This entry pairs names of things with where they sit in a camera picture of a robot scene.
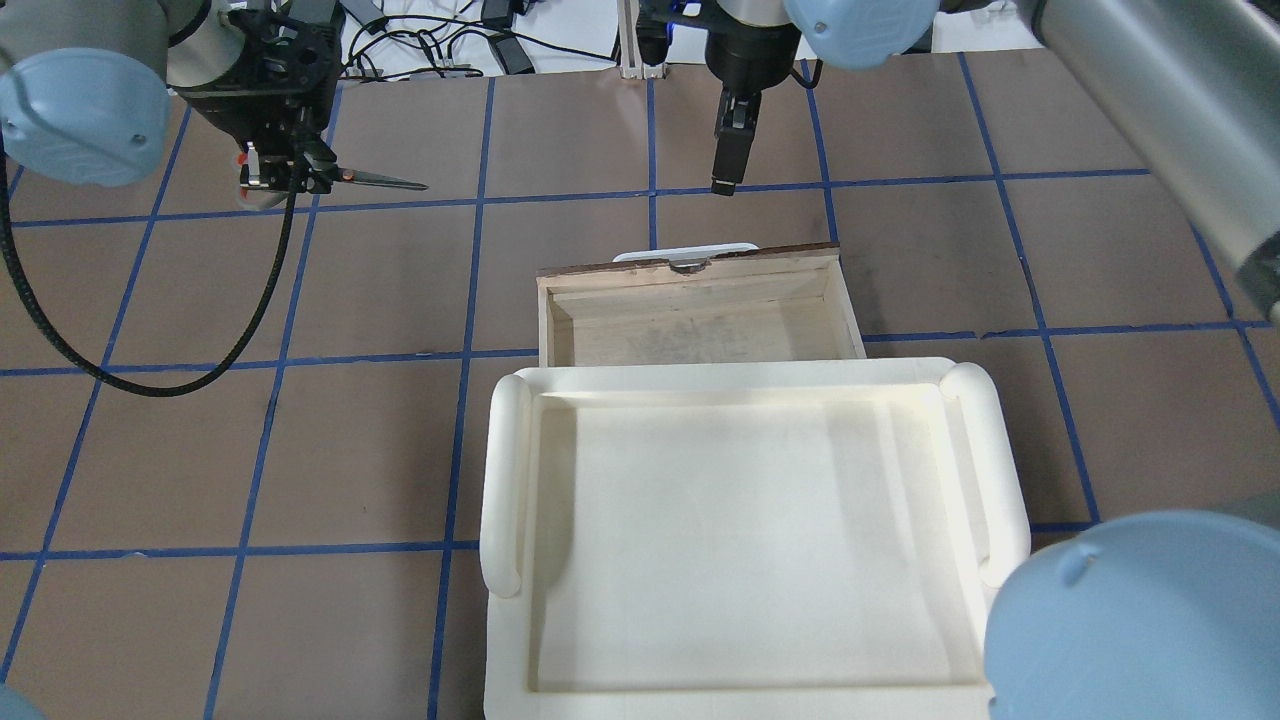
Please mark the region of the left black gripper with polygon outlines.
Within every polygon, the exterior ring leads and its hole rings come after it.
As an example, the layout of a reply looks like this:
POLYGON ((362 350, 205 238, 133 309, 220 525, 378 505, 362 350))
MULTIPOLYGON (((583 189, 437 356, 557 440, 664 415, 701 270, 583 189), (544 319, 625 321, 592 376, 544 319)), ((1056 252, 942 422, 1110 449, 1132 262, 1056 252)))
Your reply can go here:
POLYGON ((242 190, 261 191, 262 155, 298 156, 300 188, 328 195, 340 179, 324 141, 340 74, 338 5, 248 5, 224 14, 241 41, 218 78, 186 90, 186 101, 242 152, 242 190))

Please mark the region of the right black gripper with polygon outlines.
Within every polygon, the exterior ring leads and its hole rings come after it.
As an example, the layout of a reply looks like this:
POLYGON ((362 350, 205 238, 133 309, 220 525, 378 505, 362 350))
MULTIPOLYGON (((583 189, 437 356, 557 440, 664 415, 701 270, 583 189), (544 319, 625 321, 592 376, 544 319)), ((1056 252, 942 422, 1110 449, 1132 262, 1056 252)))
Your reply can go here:
POLYGON ((723 85, 716 118, 713 193, 733 196, 744 182, 756 137, 762 92, 790 77, 801 37, 801 31, 791 24, 728 23, 708 31, 707 65, 723 85))

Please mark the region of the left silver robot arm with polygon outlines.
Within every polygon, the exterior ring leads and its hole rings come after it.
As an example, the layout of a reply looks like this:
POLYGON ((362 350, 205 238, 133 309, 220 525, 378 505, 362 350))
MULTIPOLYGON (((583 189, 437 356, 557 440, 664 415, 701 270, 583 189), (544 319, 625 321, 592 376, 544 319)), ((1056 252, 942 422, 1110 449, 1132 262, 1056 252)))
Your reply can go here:
POLYGON ((170 102, 179 99, 229 137, 239 187, 284 205, 262 292, 244 329, 202 375, 151 386, 110 370, 110 348, 83 354, 38 300, 20 256, 12 178, 3 177, 3 269, 18 304, 96 400, 111 387, 179 398, 241 360, 280 284, 302 193, 340 178, 321 135, 340 76, 346 14, 337 1, 5 1, 3 156, 23 170, 101 188, 137 183, 170 156, 170 102))

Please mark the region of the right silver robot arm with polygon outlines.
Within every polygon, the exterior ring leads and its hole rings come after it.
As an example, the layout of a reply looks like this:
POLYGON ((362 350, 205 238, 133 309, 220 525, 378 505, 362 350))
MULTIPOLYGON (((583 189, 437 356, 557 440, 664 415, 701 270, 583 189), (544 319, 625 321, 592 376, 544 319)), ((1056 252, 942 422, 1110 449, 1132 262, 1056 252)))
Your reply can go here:
MULTIPOLYGON (((937 12, 974 1, 643 1, 648 65, 675 24, 707 32, 722 82, 716 193, 731 195, 759 95, 806 42, 828 65, 877 67, 937 12)), ((1277 4, 1020 1, 1053 51, 1166 184, 1236 283, 1277 322, 1277 4)), ((986 628, 992 719, 1275 719, 1277 495, 1143 512, 1033 553, 986 628)))

